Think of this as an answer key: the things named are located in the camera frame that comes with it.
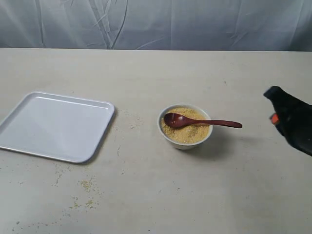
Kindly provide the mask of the dark brown wooden spoon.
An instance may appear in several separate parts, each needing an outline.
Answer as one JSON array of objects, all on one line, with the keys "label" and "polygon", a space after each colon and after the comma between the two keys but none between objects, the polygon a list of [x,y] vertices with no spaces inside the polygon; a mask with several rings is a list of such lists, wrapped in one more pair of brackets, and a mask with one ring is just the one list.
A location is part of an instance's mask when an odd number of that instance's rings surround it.
[{"label": "dark brown wooden spoon", "polygon": [[164,116],[163,119],[166,125],[173,127],[173,128],[181,128],[181,127],[189,126],[192,124],[218,125],[218,126],[232,127],[232,128],[237,128],[237,129],[242,128],[242,124],[239,122],[227,121],[227,120],[197,120],[197,119],[191,119],[191,118],[185,117],[177,113],[168,113]]}]

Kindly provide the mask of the yellow-brown granular food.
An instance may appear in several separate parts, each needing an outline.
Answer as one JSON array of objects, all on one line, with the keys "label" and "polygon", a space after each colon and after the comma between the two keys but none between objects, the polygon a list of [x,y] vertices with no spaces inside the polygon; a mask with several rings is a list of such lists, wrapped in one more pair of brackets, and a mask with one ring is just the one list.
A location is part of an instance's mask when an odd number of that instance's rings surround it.
[{"label": "yellow-brown granular food", "polygon": [[[175,107],[167,110],[165,113],[177,113],[197,120],[207,119],[201,112],[189,107]],[[205,124],[193,124],[181,128],[173,128],[165,124],[163,117],[160,120],[160,128],[167,138],[180,144],[200,142],[211,133],[212,129],[211,126]]]}]

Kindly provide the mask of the white wrinkled backdrop curtain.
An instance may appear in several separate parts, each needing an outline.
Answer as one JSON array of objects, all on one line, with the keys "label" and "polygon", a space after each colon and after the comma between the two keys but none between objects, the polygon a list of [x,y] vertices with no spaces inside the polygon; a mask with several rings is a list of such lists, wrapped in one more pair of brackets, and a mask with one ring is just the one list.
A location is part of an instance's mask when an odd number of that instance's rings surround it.
[{"label": "white wrinkled backdrop curtain", "polygon": [[1,47],[310,51],[309,0],[3,0]]}]

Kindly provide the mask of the white ceramic bowl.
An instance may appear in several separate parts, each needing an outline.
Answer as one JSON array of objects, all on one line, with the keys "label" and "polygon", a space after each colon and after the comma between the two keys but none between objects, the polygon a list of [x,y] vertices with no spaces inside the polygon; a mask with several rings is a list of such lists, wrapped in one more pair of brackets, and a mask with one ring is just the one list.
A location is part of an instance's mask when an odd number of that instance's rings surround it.
[{"label": "white ceramic bowl", "polygon": [[166,107],[157,120],[158,129],[165,140],[180,150],[192,149],[204,143],[212,134],[213,126],[194,124],[180,129],[169,127],[164,123],[164,116],[168,113],[177,113],[188,118],[210,120],[210,116],[199,107],[189,104],[175,104]]}]

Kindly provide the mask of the white square plastic tray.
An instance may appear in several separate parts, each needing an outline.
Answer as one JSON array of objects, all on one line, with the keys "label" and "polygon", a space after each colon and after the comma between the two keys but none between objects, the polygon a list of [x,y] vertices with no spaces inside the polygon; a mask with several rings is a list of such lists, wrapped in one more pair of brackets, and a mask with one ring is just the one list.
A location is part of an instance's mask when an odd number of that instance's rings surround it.
[{"label": "white square plastic tray", "polygon": [[81,164],[100,147],[115,107],[105,101],[33,92],[1,122],[4,150]]}]

